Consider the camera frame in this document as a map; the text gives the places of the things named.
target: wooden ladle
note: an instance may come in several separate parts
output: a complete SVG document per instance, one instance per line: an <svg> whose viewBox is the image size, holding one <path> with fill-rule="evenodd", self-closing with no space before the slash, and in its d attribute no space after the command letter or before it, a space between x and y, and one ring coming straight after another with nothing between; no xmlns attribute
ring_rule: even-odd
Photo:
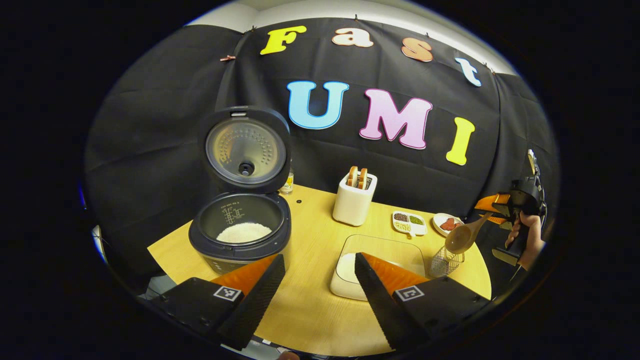
<svg viewBox="0 0 640 360"><path fill-rule="evenodd" d="M476 236L485 221L492 216L493 213L486 213L484 216L471 224L460 225L453 229L444 240L444 246L447 251L452 254L462 254L471 248L476 241Z"/></svg>

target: pink letter m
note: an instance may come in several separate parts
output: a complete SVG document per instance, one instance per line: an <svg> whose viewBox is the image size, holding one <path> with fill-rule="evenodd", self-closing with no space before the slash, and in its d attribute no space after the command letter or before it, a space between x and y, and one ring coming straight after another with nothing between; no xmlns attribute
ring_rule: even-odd
<svg viewBox="0 0 640 360"><path fill-rule="evenodd" d="M427 114L433 108L430 102L418 98L409 100L402 111L398 112L391 94L380 89L367 89L364 94L369 98L369 116L367 125L360 130L360 136L366 139L382 138L379 130L380 121L385 128L387 140L394 141L403 127L404 135L400 143L414 149L424 149L424 129L427 125Z"/></svg>

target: black backdrop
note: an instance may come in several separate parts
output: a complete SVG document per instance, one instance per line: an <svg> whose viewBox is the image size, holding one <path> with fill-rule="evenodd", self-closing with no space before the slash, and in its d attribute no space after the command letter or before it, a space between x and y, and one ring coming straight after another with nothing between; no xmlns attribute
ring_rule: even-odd
<svg viewBox="0 0 640 360"><path fill-rule="evenodd" d="M287 49L260 50L274 29L306 26ZM339 46L339 28L360 28L371 47ZM434 60L406 57L402 39L427 41ZM222 62L233 54L236 59ZM455 57L468 59L482 86L471 85ZM246 33L216 26L179 29L136 61L106 96L86 149L86 194L95 210L108 256L141 283L160 271L147 251L157 239L191 220L217 189L208 180L196 148L196 125L215 109L235 105L273 108L288 118L291 81L313 81L309 112L326 111L327 81L349 85L340 120L310 130L289 121L295 183L335 192L351 165L378 176L374 201L462 218L479 197L508 190L525 154L538 156L547 200L554 207L559 186L557 149L535 95L518 76L492 74L470 56L395 26L354 19L304 19ZM401 110L411 98L429 101L423 150L394 141L368 140L358 132L367 121L368 88L386 90ZM475 125L463 166L446 160L456 134L455 117ZM494 292L513 268L490 255L507 232L479 241Z"/></svg>

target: small plate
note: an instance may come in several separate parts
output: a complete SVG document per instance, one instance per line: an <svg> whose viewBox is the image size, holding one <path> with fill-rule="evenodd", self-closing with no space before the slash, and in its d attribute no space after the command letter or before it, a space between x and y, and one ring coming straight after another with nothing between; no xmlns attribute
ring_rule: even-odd
<svg viewBox="0 0 640 360"><path fill-rule="evenodd" d="M462 220L460 220L460 218L457 218L453 215L449 215L449 214L445 214L445 213L437 213L435 215L433 215L433 227L436 228L436 230L442 235L442 236L447 236L449 235L450 231L446 231L445 229L442 229L440 227L440 225L444 224L449 218L453 218L453 223L454 224L464 224L464 222Z"/></svg>

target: glass bottle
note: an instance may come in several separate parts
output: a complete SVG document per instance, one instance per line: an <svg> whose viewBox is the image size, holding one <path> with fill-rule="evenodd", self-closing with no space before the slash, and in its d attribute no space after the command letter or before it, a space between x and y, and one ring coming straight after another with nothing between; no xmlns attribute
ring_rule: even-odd
<svg viewBox="0 0 640 360"><path fill-rule="evenodd" d="M288 195L293 192L293 161L289 165L289 177L287 182L280 188L280 193Z"/></svg>

